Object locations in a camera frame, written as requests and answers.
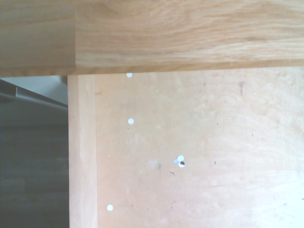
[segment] plywood panel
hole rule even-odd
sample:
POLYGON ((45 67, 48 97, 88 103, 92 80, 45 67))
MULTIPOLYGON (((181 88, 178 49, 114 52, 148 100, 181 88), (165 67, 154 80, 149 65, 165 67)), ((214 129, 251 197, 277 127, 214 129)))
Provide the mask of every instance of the plywood panel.
POLYGON ((95 76, 68 77, 71 228, 97 227, 95 76))
POLYGON ((96 75, 98 227, 302 227, 303 76, 96 75))
POLYGON ((0 76, 304 65, 301 0, 0 3, 0 76))

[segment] wood edge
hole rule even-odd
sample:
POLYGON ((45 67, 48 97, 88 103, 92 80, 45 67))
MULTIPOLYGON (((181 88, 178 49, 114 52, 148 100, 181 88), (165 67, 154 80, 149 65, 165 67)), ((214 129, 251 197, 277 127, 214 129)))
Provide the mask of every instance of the wood edge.
POLYGON ((71 228, 97 228, 95 76, 68 76, 71 228))
POLYGON ((167 63, 151 64, 144 66, 114 66, 114 67, 26 67, 26 68, 0 68, 0 77, 18 76, 48 76, 48 75, 91 75, 91 74, 119 74, 119 73, 145 73, 168 71, 194 71, 194 70, 219 70, 259 67, 303 67, 304 59, 236 61, 236 62, 202 62, 202 63, 167 63))

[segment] wood grain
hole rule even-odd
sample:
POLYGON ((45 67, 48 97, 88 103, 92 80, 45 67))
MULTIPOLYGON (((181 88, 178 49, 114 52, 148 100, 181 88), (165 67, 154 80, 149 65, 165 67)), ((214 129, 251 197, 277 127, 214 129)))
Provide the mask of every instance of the wood grain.
POLYGON ((301 0, 0 3, 2 76, 304 65, 301 0))
POLYGON ((1 70, 75 67, 73 5, 6 2, 0 15, 1 70))
POLYGON ((97 227, 95 76, 68 77, 71 228, 97 227))
POLYGON ((98 227, 302 227, 303 91, 300 67, 96 75, 98 227))

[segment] wooden board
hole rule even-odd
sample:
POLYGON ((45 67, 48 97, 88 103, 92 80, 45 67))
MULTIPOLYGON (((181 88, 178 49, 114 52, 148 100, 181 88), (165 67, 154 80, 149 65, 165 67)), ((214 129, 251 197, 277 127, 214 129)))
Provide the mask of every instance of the wooden board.
POLYGON ((69 208, 71 228, 97 228, 95 76, 69 76, 69 208))
POLYGON ((70 143, 79 146, 77 135, 86 156, 96 155, 98 227, 304 226, 304 68, 79 78, 69 77, 69 91, 88 95, 69 108, 86 125, 70 143), (178 155, 183 168, 173 164, 178 155))
POLYGON ((304 65, 301 0, 0 3, 0 75, 304 65))

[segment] white dot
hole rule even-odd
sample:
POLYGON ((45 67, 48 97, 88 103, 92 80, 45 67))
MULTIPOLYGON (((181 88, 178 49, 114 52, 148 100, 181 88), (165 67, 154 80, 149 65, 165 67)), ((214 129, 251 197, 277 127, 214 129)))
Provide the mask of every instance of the white dot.
POLYGON ((108 211, 111 211, 113 210, 113 205, 109 204, 106 208, 108 209, 108 211))
POLYGON ((133 123, 134 123, 134 119, 130 118, 130 119, 128 120, 128 123, 129 123, 129 124, 133 124, 133 123))
POLYGON ((182 155, 178 156, 178 157, 177 157, 177 160, 178 160, 179 162, 183 161, 183 160, 184 160, 184 156, 182 156, 182 155))
POLYGON ((184 166, 185 166, 185 163, 182 161, 182 162, 179 163, 179 166, 180 166, 180 167, 184 167, 184 166))
POLYGON ((177 159, 174 159, 173 163, 176 164, 176 165, 178 165, 180 162, 177 159))

